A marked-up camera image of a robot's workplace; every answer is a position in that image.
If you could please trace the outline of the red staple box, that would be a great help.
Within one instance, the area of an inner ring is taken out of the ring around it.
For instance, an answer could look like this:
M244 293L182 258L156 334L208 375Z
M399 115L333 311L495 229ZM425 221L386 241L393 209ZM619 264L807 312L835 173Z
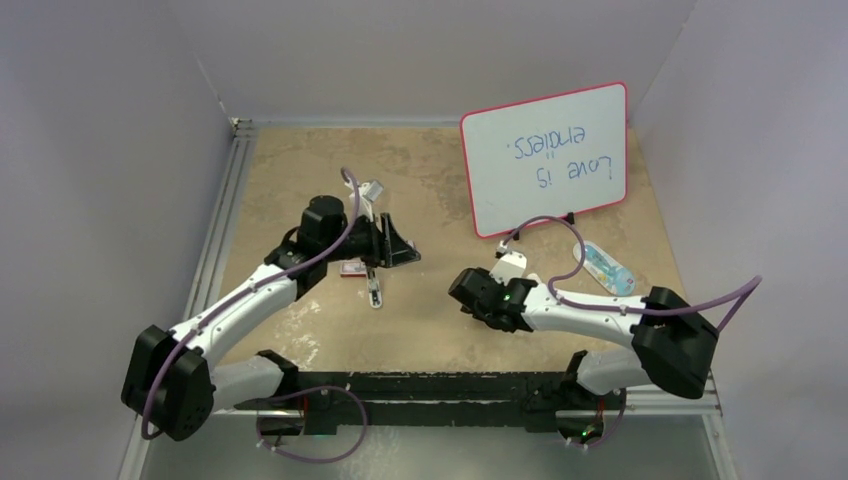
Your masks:
M341 277L366 277L368 267L362 261L343 261L340 264L339 273Z

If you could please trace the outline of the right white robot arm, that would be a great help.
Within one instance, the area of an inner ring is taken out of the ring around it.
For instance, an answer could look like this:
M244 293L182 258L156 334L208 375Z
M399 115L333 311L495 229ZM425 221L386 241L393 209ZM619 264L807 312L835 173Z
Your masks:
M475 267L464 269L448 294L462 312L495 330L566 332L614 344L585 354L562 379L563 397L573 406L642 385L685 399L704 394L719 332L668 288L603 297L550 289L535 274L499 279Z

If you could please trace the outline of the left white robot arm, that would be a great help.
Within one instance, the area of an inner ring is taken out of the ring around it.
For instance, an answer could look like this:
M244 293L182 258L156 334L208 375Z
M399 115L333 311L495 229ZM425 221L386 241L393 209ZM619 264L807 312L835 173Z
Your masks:
M321 282L332 262L360 260L394 268L420 260L388 213L347 215L341 199L312 198L298 226L284 235L254 272L210 308L168 330L151 325L135 340L121 401L141 419L141 436L181 441L221 408L228 388L213 372L223 356L276 312Z

